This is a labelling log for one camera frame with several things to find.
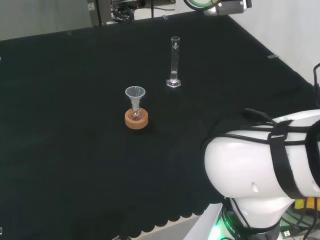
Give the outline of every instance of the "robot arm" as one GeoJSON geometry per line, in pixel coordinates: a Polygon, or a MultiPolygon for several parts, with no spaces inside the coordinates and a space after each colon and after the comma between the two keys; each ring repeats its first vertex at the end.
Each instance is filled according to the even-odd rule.
{"type": "Polygon", "coordinates": [[[242,14],[252,7],[252,0],[211,0],[208,3],[200,3],[196,0],[183,1],[189,8],[204,12],[207,16],[242,14]]]}
{"type": "Polygon", "coordinates": [[[319,156],[319,120],[320,110],[298,112],[274,119],[281,124],[287,123],[287,133],[271,134],[281,124],[266,123],[228,132],[208,144],[204,156],[208,178],[222,195],[235,199],[231,202],[233,212],[243,226],[249,224],[256,229],[276,226],[295,196],[300,199],[320,197],[319,179],[315,167],[312,168],[320,162],[310,156],[310,152],[317,152],[315,157],[319,156]],[[311,126],[318,128],[316,133],[309,134],[311,126]],[[310,136],[313,137],[312,143],[306,144],[310,136]],[[285,139],[283,149],[277,150],[277,146],[273,149],[270,142],[280,138],[285,139]],[[278,165],[282,159],[276,158],[277,151],[285,152],[287,157],[279,156],[287,158],[287,167],[281,165],[285,164],[283,162],[278,165]],[[292,173],[292,178],[283,177],[287,172],[292,173]]]}

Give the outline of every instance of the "glass graduated cylinder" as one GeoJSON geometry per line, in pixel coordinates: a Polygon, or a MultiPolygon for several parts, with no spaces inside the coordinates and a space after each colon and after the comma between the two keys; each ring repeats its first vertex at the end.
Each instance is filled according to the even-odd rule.
{"type": "Polygon", "coordinates": [[[180,47],[180,37],[174,36],[173,38],[171,38],[170,79],[166,81],[166,84],[172,88],[175,88],[181,85],[181,81],[178,79],[179,47],[180,47]]]}

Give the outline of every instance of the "black table cover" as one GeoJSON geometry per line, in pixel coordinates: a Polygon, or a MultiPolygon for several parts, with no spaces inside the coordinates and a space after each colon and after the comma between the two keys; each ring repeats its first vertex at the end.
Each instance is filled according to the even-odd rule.
{"type": "Polygon", "coordinates": [[[315,108],[271,54],[228,16],[194,12],[0,42],[1,239],[136,237],[219,202],[206,136],[248,123],[243,108],[315,108]],[[168,89],[173,36],[182,86],[168,89]],[[140,131],[124,121],[129,86],[146,90],[140,131]]]}

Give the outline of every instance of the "white wall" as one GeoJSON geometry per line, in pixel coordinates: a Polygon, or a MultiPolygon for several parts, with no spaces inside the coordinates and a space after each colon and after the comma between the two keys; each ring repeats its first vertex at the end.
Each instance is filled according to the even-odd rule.
{"type": "MultiPolygon", "coordinates": [[[[176,0],[175,9],[175,13],[189,11],[183,0],[176,0]]],[[[252,8],[230,16],[304,79],[314,82],[313,68],[320,63],[320,0],[252,0],[252,8]]]]}
{"type": "Polygon", "coordinates": [[[0,0],[0,41],[91,25],[87,0],[0,0]]]}

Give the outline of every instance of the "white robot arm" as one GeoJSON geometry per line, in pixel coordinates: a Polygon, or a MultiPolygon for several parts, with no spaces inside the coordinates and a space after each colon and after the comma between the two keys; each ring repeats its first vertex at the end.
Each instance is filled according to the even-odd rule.
{"type": "MultiPolygon", "coordinates": [[[[320,197],[320,168],[314,169],[320,166],[319,161],[314,162],[319,157],[320,110],[298,112],[274,121],[280,124],[266,123],[219,135],[207,145],[204,161],[213,186],[235,200],[231,201],[232,212],[242,225],[261,229],[261,233],[263,229],[275,229],[273,239],[282,239],[276,226],[294,199],[320,197]]],[[[225,217],[226,212],[222,214],[224,222],[225,217]]],[[[227,226],[224,224],[221,230],[223,236],[241,238],[232,235],[234,229],[230,231],[232,227],[227,226]]]]}

